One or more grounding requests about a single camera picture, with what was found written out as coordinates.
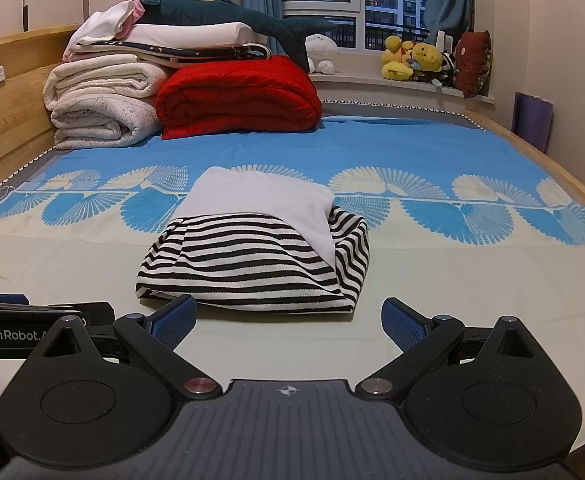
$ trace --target metal screw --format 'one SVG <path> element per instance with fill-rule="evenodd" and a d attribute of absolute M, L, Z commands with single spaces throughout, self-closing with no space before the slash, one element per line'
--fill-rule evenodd
<path fill-rule="evenodd" d="M 392 383 L 381 377 L 371 377 L 361 383 L 361 389 L 371 395 L 385 395 L 392 390 Z"/>
<path fill-rule="evenodd" d="M 209 377 L 197 377 L 190 379 L 184 387 L 191 394 L 209 394 L 217 387 L 217 383 Z"/>

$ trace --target pink cloth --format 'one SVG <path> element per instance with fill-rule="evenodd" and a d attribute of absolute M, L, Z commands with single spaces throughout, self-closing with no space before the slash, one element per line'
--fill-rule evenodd
<path fill-rule="evenodd" d="M 126 18 L 126 21 L 122 25 L 122 31 L 117 33 L 117 35 L 114 37 L 115 40 L 122 40 L 123 38 L 125 38 L 128 35 L 128 32 L 130 31 L 130 27 L 132 27 L 134 23 L 137 23 L 140 17 L 143 16 L 143 13 L 146 12 L 146 9 L 143 8 L 143 5 L 141 5 L 140 0 L 131 1 L 134 2 L 134 9 L 132 10 L 132 14 L 128 16 L 128 18 Z"/>

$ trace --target blue gripper pad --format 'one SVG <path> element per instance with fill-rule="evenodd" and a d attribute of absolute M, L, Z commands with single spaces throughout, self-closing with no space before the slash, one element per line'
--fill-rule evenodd
<path fill-rule="evenodd" d="M 399 306 L 400 301 L 388 298 L 381 306 L 381 326 L 383 331 L 391 338 L 403 352 L 407 352 L 428 334 L 422 322 L 415 319 L 407 306 L 404 309 Z"/>
<path fill-rule="evenodd" d="M 174 350 L 194 328 L 197 304 L 192 296 L 177 298 L 146 318 L 150 335 Z"/>
<path fill-rule="evenodd" d="M 28 305 L 30 302 L 23 294 L 0 294 L 0 303 Z"/>

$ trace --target red cushion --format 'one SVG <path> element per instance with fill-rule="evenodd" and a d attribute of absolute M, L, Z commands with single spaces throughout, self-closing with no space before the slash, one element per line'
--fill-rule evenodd
<path fill-rule="evenodd" d="M 163 139 L 237 130 L 296 132 L 322 114 L 312 81 L 286 56 L 182 68 L 160 90 Z"/>
<path fill-rule="evenodd" d="M 455 49 L 455 60 L 459 73 L 454 82 L 455 88 L 463 92 L 464 97 L 478 95 L 491 66 L 490 33 L 464 32 Z"/>

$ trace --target window sill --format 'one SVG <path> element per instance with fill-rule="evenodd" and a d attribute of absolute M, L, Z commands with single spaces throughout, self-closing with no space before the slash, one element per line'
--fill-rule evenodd
<path fill-rule="evenodd" d="M 382 63 L 379 59 L 380 55 L 381 53 L 376 56 L 371 56 L 368 53 L 363 55 L 346 54 L 341 51 L 335 61 L 335 73 L 333 75 L 314 73 L 310 74 L 310 79 L 316 82 L 385 86 L 388 91 L 397 88 L 409 92 L 435 92 L 451 96 L 452 98 L 463 99 L 463 92 L 461 90 L 448 86 L 437 88 L 430 83 L 420 83 L 417 81 L 389 81 L 381 75 Z M 495 99 L 491 96 L 476 96 L 471 99 L 487 104 L 495 104 Z"/>

